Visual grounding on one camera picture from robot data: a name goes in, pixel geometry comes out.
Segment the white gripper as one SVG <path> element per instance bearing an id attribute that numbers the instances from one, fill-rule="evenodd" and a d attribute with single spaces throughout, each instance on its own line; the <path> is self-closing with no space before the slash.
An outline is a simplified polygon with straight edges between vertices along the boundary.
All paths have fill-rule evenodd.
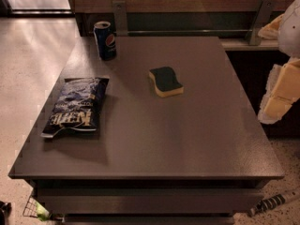
<path id="1" fill-rule="evenodd" d="M 300 57 L 300 0 L 286 9 L 258 32 L 264 39 L 277 39 L 278 48 L 290 57 Z M 300 98 L 300 59 L 291 58 L 283 66 L 273 65 L 265 86 L 258 120 L 275 124 Z"/>

